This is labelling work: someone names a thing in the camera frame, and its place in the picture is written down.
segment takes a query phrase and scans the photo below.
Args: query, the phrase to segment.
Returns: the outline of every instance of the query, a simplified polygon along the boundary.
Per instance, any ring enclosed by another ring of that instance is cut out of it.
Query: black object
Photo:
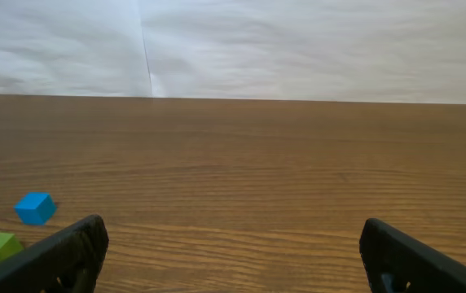
[[[108,235],[100,216],[87,218],[0,263],[0,293],[93,292]]]
[[[360,254],[373,293],[466,293],[466,266],[377,219],[369,219]]]
[[[91,293],[107,249],[103,219],[88,216],[0,263],[0,293]],[[373,293],[466,293],[466,266],[380,220],[360,253]]]

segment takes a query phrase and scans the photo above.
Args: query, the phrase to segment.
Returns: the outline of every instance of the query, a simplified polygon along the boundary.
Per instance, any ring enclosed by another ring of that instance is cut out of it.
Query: wooden table
[[[369,292],[368,217],[466,264],[466,106],[0,96],[0,230],[91,213],[97,292]]]

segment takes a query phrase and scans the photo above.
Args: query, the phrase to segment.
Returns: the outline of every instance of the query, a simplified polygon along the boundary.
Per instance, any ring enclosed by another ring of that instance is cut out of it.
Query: blue cube
[[[14,207],[21,221],[30,225],[45,225],[54,215],[55,204],[49,194],[30,192]]]

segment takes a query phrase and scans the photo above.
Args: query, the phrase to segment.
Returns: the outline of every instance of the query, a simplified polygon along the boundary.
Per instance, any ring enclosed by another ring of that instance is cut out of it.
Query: white backdrop
[[[466,1],[0,0],[0,93],[466,103]]]

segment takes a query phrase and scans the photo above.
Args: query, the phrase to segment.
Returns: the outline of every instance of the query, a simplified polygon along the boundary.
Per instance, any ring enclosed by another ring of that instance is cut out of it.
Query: blue cube's top face
[[[48,197],[50,196],[44,192],[29,192],[14,208],[36,209]]]

